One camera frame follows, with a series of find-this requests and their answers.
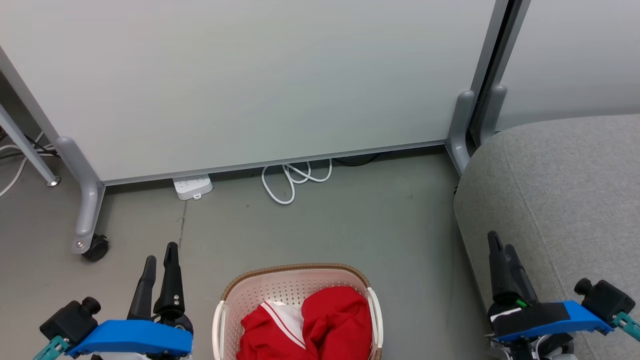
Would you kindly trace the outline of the grey metal table leg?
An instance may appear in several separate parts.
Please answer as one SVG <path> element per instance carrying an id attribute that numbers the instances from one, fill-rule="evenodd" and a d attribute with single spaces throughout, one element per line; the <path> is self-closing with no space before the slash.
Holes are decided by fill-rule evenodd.
<path id="1" fill-rule="evenodd" d="M 36 150 L 36 146 L 32 144 L 32 142 L 27 139 L 22 130 L 19 129 L 18 125 L 13 121 L 10 117 L 9 113 L 6 109 L 0 104 L 0 127 L 7 133 L 7 136 L 13 141 L 14 146 L 20 150 L 25 156 L 25 160 L 23 160 L 23 164 L 20 165 L 18 173 L 7 186 L 7 188 L 3 191 L 0 191 L 0 197 L 7 193 L 13 187 L 16 182 L 18 182 L 18 178 L 22 174 L 23 169 L 25 168 L 25 164 L 29 161 L 34 168 L 38 171 L 38 173 L 44 178 L 46 182 L 46 186 L 54 187 L 60 183 L 61 178 L 54 175 L 54 173 L 50 170 L 38 150 Z"/>

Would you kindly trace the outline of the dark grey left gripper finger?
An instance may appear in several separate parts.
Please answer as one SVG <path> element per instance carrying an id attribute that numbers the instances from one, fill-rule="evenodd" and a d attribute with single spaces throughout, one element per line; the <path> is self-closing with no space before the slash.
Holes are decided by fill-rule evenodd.
<path id="1" fill-rule="evenodd" d="M 167 244 L 163 267 L 160 295 L 153 306 L 154 318 L 160 324 L 192 332 L 194 326 L 185 314 L 185 292 L 177 243 Z"/>
<path id="2" fill-rule="evenodd" d="M 134 296 L 128 310 L 128 320 L 150 321 L 152 317 L 153 287 L 156 281 L 157 260 L 153 255 L 149 255 L 142 269 L 142 274 L 138 280 L 134 291 Z"/>

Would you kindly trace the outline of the grey partition foot with caster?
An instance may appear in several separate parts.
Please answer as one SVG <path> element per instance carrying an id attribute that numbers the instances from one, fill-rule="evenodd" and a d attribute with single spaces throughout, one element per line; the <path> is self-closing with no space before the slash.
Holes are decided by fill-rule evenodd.
<path id="1" fill-rule="evenodd" d="M 71 251 L 82 256 L 89 249 L 93 235 L 96 234 L 105 185 L 71 137 L 58 137 L 55 140 L 55 148 L 80 186 L 80 206 Z"/>

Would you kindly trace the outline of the red and white striped garment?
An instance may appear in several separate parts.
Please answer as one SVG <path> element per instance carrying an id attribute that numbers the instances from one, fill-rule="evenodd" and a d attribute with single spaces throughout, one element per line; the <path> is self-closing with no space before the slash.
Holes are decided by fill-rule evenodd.
<path id="1" fill-rule="evenodd" d="M 307 360 L 301 307 L 263 301 L 245 316 L 237 360 Z"/>

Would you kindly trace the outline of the large white partition panel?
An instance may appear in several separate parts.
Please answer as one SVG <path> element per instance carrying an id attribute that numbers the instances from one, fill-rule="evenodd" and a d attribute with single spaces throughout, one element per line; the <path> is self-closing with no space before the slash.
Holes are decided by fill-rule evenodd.
<path id="1" fill-rule="evenodd" d="M 499 0 L 0 0 L 6 77 L 99 180 L 444 142 Z"/>

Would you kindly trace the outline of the white power strip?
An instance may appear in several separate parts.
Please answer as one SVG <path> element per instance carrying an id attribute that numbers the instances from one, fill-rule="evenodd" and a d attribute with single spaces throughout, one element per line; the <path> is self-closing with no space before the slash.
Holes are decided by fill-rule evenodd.
<path id="1" fill-rule="evenodd" d="M 210 193 L 214 189 L 208 174 L 174 177 L 173 185 L 181 201 L 201 199 L 203 195 Z"/>

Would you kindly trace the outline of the plain red garment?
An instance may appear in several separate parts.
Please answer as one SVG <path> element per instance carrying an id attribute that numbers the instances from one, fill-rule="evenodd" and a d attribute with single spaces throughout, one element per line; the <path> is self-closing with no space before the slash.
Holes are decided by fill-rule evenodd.
<path id="1" fill-rule="evenodd" d="M 301 306 L 308 360 L 369 360 L 373 341 L 370 305 L 349 286 L 327 287 Z"/>

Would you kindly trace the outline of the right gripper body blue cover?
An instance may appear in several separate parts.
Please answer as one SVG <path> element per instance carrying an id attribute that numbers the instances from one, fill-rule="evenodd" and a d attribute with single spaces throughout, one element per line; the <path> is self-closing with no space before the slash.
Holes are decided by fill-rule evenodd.
<path id="1" fill-rule="evenodd" d="M 512 343 L 521 338 L 577 332 L 613 331 L 612 326 L 573 300 L 526 303 L 494 303 L 489 308 L 492 338 L 499 343 Z"/>

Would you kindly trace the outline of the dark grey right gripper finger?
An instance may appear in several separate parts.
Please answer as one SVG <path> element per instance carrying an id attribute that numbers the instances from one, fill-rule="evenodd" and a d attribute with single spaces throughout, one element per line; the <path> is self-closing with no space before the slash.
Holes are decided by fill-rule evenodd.
<path id="1" fill-rule="evenodd" d="M 505 246 L 505 255 L 510 276 L 514 284 L 518 287 L 518 293 L 521 298 L 528 304 L 538 304 L 538 297 L 534 287 L 512 244 Z"/>
<path id="2" fill-rule="evenodd" d="M 519 288 L 510 271 L 506 248 L 496 231 L 487 233 L 492 299 L 494 303 L 514 303 L 519 299 Z"/>

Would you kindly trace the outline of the grey fabric sofa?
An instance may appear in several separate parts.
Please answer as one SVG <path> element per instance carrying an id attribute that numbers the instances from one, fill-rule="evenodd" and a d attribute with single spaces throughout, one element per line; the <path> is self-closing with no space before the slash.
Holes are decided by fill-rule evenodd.
<path id="1" fill-rule="evenodd" d="M 539 121 L 503 130 L 471 156 L 454 214 L 482 307 L 493 302 L 489 242 L 514 246 L 542 302 L 605 280 L 640 322 L 640 114 Z"/>

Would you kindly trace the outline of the narrow white partition panel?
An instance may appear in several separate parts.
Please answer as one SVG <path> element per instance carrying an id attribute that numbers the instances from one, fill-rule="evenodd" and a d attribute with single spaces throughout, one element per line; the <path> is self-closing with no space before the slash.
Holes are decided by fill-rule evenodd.
<path id="1" fill-rule="evenodd" d="M 640 0 L 530 0 L 500 83 L 498 131 L 640 114 Z"/>

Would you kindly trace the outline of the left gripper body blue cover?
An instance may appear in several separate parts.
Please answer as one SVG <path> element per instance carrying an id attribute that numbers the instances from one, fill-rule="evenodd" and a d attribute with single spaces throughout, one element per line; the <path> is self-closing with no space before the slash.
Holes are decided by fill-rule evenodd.
<path id="1" fill-rule="evenodd" d="M 148 320 L 111 319 L 98 325 L 66 355 L 138 353 L 182 357 L 192 353 L 193 342 L 192 333 L 173 326 Z"/>

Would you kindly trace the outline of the black caster wheel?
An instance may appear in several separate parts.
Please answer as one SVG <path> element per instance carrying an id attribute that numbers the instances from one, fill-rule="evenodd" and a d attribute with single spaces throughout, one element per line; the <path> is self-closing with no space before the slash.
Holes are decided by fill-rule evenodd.
<path id="1" fill-rule="evenodd" d="M 110 250 L 110 242 L 103 234 L 94 234 L 90 246 L 82 254 L 82 257 L 88 262 L 95 263 L 103 259 Z"/>

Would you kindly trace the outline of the beige plastic laundry basket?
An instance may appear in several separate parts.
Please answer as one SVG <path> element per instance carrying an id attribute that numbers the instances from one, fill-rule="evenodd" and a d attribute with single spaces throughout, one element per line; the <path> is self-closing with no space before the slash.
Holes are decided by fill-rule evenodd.
<path id="1" fill-rule="evenodd" d="M 300 263 L 256 269 L 236 277 L 215 308 L 211 343 L 215 360 L 236 360 L 244 333 L 242 318 L 263 301 L 301 306 L 307 297 L 329 287 L 352 287 L 368 301 L 372 343 L 368 360 L 382 360 L 384 322 L 370 281 L 358 269 L 341 263 Z"/>

